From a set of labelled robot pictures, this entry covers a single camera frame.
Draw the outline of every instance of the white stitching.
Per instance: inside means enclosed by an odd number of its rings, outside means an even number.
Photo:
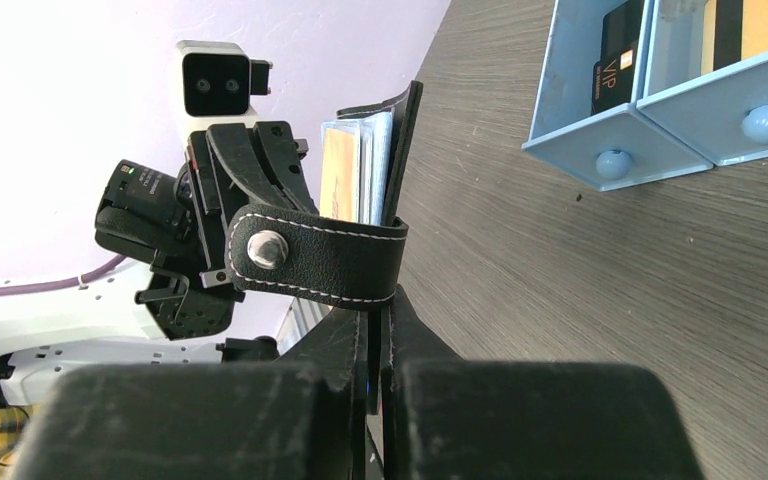
[[[349,112],[349,113],[344,113],[344,114],[342,114],[342,115],[337,115],[337,118],[346,118],[346,117],[350,117],[350,116],[354,116],[354,115],[363,115],[363,114],[365,114],[365,113],[381,113],[381,112],[383,112],[383,111],[385,111],[385,110],[389,110],[389,109],[391,109],[391,108],[395,107],[396,105],[398,105],[398,104],[400,104],[400,103],[404,102],[404,101],[405,101],[405,100],[407,100],[407,99],[408,99],[408,96],[407,96],[407,95],[405,95],[404,97],[400,98],[399,100],[397,100],[397,101],[393,102],[391,105],[382,105],[382,106],[381,106],[381,108],[376,108],[376,109],[374,109],[374,110],[364,110],[364,111],[362,111],[362,112]]]
[[[265,220],[272,220],[273,222],[286,223],[287,225],[292,225],[294,227],[307,228],[310,230],[316,230],[317,232],[323,232],[323,233],[333,233],[335,235],[349,235],[352,237],[363,237],[363,238],[371,238],[373,240],[389,240],[389,241],[400,241],[407,238],[407,237],[381,237],[378,235],[369,235],[366,233],[343,232],[340,230],[331,230],[330,228],[314,227],[313,225],[304,225],[302,223],[291,222],[290,220],[284,220],[283,218],[270,217],[268,215],[261,215],[259,213],[247,213],[243,215],[242,217],[240,217],[240,220],[237,221],[237,225],[242,223],[242,221],[248,217],[263,218]],[[234,228],[231,230],[232,236],[234,235],[234,231],[237,230],[237,225],[234,225]]]
[[[302,227],[302,228],[308,228],[308,229],[315,230],[315,231],[318,231],[318,232],[333,233],[333,234],[338,234],[338,235],[351,235],[351,236],[355,236],[355,237],[371,238],[371,239],[374,239],[374,240],[404,240],[404,239],[407,238],[406,236],[404,236],[404,237],[381,237],[381,236],[378,236],[378,235],[368,235],[368,234],[365,234],[365,233],[341,232],[341,231],[338,231],[338,230],[331,230],[331,229],[328,229],[328,228],[320,228],[320,227],[314,227],[313,225],[304,225],[304,224],[297,223],[297,222],[291,222],[289,220],[284,220],[282,218],[270,217],[268,215],[261,215],[259,213],[247,213],[247,214],[243,215],[242,217],[240,217],[239,220],[237,220],[237,223],[235,223],[234,226],[231,228],[231,235],[229,235],[229,237],[228,237],[228,264],[230,265],[231,270],[234,272],[234,275],[236,275],[237,277],[242,278],[243,280],[245,280],[247,282],[254,282],[254,283],[261,284],[261,285],[270,285],[270,286],[277,286],[277,287],[292,288],[292,289],[299,290],[299,291],[302,291],[302,292],[310,292],[310,293],[314,293],[314,294],[317,294],[317,295],[321,295],[323,297],[330,297],[330,298],[335,298],[337,300],[343,300],[345,302],[353,302],[353,303],[380,303],[380,302],[386,302],[387,300],[390,300],[391,298],[393,298],[393,296],[396,294],[396,292],[393,292],[393,293],[391,293],[390,295],[387,295],[384,298],[378,298],[378,299],[348,298],[348,297],[341,297],[339,295],[333,295],[331,293],[321,292],[319,290],[314,290],[312,288],[299,287],[297,285],[290,285],[290,284],[287,284],[287,283],[268,282],[266,280],[258,280],[258,279],[249,278],[249,277],[243,275],[242,273],[239,272],[239,270],[237,270],[236,265],[234,265],[234,259],[231,257],[231,242],[234,240],[234,234],[237,233],[237,227],[239,227],[240,224],[243,223],[243,220],[245,220],[246,218],[249,218],[249,217],[263,218],[265,220],[272,220],[274,222],[286,223],[288,225],[293,225],[293,226]]]
[[[384,297],[384,298],[378,298],[378,299],[374,299],[374,300],[370,300],[370,299],[368,299],[368,298],[348,298],[348,297],[341,297],[341,296],[339,296],[339,295],[332,295],[332,294],[330,294],[330,293],[326,293],[326,292],[320,292],[319,290],[314,290],[314,289],[312,289],[312,288],[297,287],[297,286],[295,286],[295,285],[288,285],[288,284],[286,284],[286,283],[278,283],[278,282],[267,282],[267,281],[265,281],[265,280],[257,280],[257,279],[255,279],[255,278],[249,278],[249,277],[245,277],[245,276],[241,275],[239,272],[237,272],[237,269],[234,267],[234,264],[233,264],[233,263],[231,264],[231,269],[232,269],[232,270],[234,270],[234,273],[235,273],[235,274],[237,274],[237,276],[239,276],[240,278],[242,278],[243,280],[245,280],[245,281],[247,281],[247,282],[260,283],[260,284],[262,284],[262,285],[270,285],[270,286],[276,286],[276,287],[287,287],[287,288],[292,288],[292,289],[295,289],[295,290],[301,290],[301,291],[303,291],[303,292],[310,292],[310,293],[315,293],[315,294],[317,294],[317,295],[321,295],[321,296],[323,296],[323,297],[331,297],[331,298],[336,298],[337,300],[343,300],[343,301],[345,301],[345,302],[353,302],[353,303],[380,303],[380,302],[386,302],[387,300],[390,300],[391,298],[393,298],[393,295],[395,295],[395,294],[396,294],[396,292],[393,292],[393,293],[391,293],[390,295],[387,295],[387,296],[386,296],[386,297]]]

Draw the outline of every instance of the orange card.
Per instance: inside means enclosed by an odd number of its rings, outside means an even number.
[[[735,28],[735,31],[741,35],[740,39],[723,40],[715,38],[719,2],[725,2],[723,3],[725,7],[728,7],[729,3],[732,3],[734,8],[742,6],[742,19]],[[768,51],[768,0],[741,0],[739,2],[708,0],[708,3],[705,4],[704,15],[702,27],[702,75],[714,71],[714,47],[717,41],[740,42],[740,59],[742,60]]]
[[[319,214],[323,217],[357,221],[359,139],[359,135],[334,128],[325,131],[319,194]]]

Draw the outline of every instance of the metal snap button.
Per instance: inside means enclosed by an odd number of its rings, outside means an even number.
[[[278,232],[261,230],[249,238],[246,253],[258,267],[264,270],[275,270],[287,261],[290,247]]]

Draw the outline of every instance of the drawer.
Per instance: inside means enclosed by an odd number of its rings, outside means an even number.
[[[654,0],[637,109],[717,166],[768,157],[768,50],[703,74],[711,5],[683,4],[676,10],[672,0]]]
[[[557,0],[529,139],[522,149],[600,191],[712,168],[698,152],[637,111],[654,0],[644,3],[631,100],[591,115],[602,19],[625,0]]]

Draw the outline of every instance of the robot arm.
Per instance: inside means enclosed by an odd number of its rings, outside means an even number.
[[[56,378],[83,365],[277,356],[272,339],[176,341],[223,332],[245,298],[225,269],[226,233],[241,207],[316,212],[301,166],[307,142],[249,105],[251,95],[268,93],[268,62],[226,43],[182,42],[178,54],[184,164],[177,176],[127,160],[116,166],[96,213],[96,242],[127,260],[92,282],[0,295],[0,407],[39,402]],[[234,66],[220,72],[227,81],[217,76],[220,64]],[[245,74],[231,85],[237,70]],[[188,79],[212,87],[189,88]]]

